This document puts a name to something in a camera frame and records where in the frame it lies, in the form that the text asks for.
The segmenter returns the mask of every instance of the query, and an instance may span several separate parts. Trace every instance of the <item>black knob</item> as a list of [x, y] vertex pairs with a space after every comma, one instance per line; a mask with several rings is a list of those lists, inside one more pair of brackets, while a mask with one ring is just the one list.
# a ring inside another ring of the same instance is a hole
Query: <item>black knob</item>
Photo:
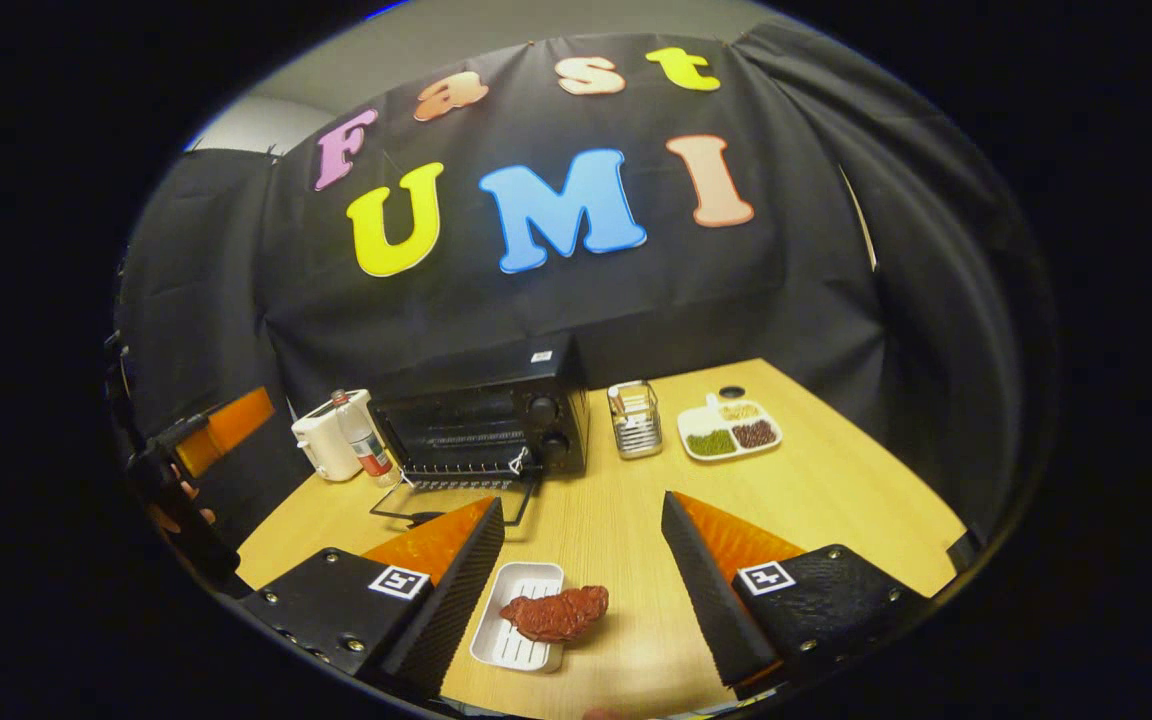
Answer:
[[540, 454], [544, 456], [545, 464], [547, 465], [566, 457], [570, 448], [571, 446], [567, 442], [567, 435], [559, 433], [546, 435], [540, 441]]
[[553, 397], [535, 397], [531, 404], [526, 406], [526, 418], [536, 425], [545, 427], [552, 425], [553, 420], [558, 419], [558, 402], [554, 402]]

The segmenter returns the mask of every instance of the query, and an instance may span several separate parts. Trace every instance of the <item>steak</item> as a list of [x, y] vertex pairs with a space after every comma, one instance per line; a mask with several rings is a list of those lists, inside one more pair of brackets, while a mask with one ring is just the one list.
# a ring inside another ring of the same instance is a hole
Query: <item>steak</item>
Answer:
[[558, 643], [578, 638], [604, 612], [607, 588], [585, 585], [548, 597], [513, 598], [500, 609], [500, 616], [529, 641]]

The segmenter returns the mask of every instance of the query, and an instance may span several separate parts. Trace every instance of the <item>letter m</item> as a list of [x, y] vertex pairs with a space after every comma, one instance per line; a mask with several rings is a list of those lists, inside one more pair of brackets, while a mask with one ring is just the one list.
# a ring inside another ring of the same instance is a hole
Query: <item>letter m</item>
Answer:
[[503, 258], [500, 268], [521, 273], [539, 268], [548, 259], [531, 237], [531, 225], [563, 258], [576, 251], [576, 233], [582, 215], [589, 218], [585, 249], [612, 252], [643, 245], [649, 233], [634, 222], [626, 189], [621, 185], [620, 150], [586, 150], [573, 158], [561, 194], [524, 165], [513, 165], [486, 174], [479, 188], [491, 192], [500, 209]]

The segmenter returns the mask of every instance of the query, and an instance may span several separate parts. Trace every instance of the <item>peach letter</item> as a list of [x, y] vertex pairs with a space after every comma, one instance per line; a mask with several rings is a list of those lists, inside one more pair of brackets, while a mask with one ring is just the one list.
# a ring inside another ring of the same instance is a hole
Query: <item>peach letter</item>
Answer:
[[362, 150], [362, 127], [374, 122], [376, 111], [364, 109], [357, 118], [319, 138], [323, 160], [319, 167], [319, 182], [314, 183], [314, 190], [323, 190], [324, 187], [349, 174], [353, 162], [347, 159], [347, 154], [358, 154], [358, 150]]
[[417, 106], [415, 116], [420, 122], [441, 118], [453, 109], [483, 100], [487, 93], [488, 86], [483, 85], [479, 73], [456, 73], [420, 91], [420, 96], [416, 97], [420, 105]]
[[708, 68], [708, 60], [700, 55], [688, 55], [682, 47], [662, 47], [646, 55], [653, 63], [660, 63], [664, 69], [664, 77], [675, 83], [679, 88], [687, 90], [718, 90], [721, 83], [717, 77], [703, 77], [696, 71], [696, 66]]
[[696, 211], [691, 218], [707, 228], [748, 223], [755, 218], [755, 206], [736, 192], [732, 174], [723, 162], [727, 141], [713, 135], [687, 135], [664, 143], [669, 152], [680, 156], [696, 187]]
[[412, 196], [412, 234], [397, 245], [385, 240], [384, 203], [389, 197], [388, 187], [358, 197], [344, 214], [353, 220], [353, 251], [362, 272], [388, 278], [412, 268], [425, 259], [438, 242], [438, 190], [434, 179], [444, 172], [441, 162], [422, 165], [397, 182]]
[[613, 94], [626, 90], [626, 78], [613, 73], [616, 66], [607, 58], [567, 58], [554, 65], [562, 76], [558, 85], [571, 94]]

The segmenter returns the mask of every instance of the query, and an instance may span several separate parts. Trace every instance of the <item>white dish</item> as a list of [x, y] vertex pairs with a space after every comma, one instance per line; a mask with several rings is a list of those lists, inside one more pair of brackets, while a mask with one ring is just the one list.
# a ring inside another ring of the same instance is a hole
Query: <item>white dish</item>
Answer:
[[[758, 410], [757, 415], [749, 416], [749, 418], [741, 418], [740, 420], [725, 420], [722, 416], [723, 407], [735, 407], [735, 406], [752, 406], [755, 410]], [[741, 447], [740, 440], [736, 439], [735, 433], [732, 433], [732, 429], [737, 425], [749, 425], [756, 423], [757, 420], [766, 420], [768, 425], [772, 426], [772, 433], [776, 437], [772, 442], [767, 445], [760, 445], [758, 447]], [[717, 430], [722, 430], [732, 438], [732, 445], [736, 446], [736, 450], [723, 452], [722, 455], [696, 455], [691, 452], [691, 446], [687, 445], [688, 435], [708, 435], [708, 433], [717, 432]], [[695, 460], [700, 462], [714, 462], [718, 460], [727, 460], [728, 457], [740, 457], [742, 455], [753, 455], [756, 452], [771, 450], [771, 448], [781, 445], [780, 425], [776, 425], [776, 420], [772, 419], [772, 416], [767, 414], [767, 410], [763, 409], [758, 402], [753, 400], [733, 400], [732, 402], [719, 402], [718, 396], [710, 393], [705, 396], [705, 406], [691, 407], [689, 410], [679, 414], [679, 438], [682, 441], [682, 448], [687, 450], [687, 455], [690, 455]]]
[[558, 594], [563, 589], [563, 569], [553, 562], [506, 562], [497, 571], [488, 606], [470, 642], [470, 655], [479, 662], [529, 673], [553, 673], [563, 661], [562, 643], [531, 642], [500, 616], [513, 598]]

